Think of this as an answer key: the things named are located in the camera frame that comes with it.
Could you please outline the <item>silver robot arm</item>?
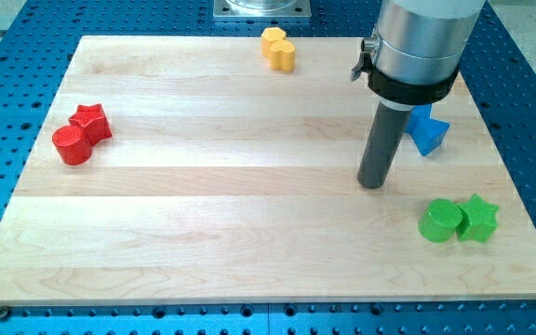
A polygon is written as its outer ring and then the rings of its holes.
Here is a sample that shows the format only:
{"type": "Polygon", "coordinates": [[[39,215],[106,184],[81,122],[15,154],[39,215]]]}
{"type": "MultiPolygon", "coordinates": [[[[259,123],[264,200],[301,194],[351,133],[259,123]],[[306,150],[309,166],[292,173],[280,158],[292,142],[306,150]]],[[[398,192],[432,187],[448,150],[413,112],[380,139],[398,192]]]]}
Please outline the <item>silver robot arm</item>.
{"type": "Polygon", "coordinates": [[[444,99],[483,5],[484,0],[384,0],[350,79],[367,74],[368,87],[396,104],[444,99]]]}

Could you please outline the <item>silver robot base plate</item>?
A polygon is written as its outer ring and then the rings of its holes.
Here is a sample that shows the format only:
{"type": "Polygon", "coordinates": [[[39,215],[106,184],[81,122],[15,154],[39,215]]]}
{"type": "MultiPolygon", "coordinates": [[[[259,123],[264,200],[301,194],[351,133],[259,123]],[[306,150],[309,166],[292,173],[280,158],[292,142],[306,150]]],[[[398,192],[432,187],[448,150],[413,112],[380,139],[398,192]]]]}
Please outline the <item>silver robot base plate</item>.
{"type": "Polygon", "coordinates": [[[309,18],[310,0],[214,0],[215,18],[309,18]]]}

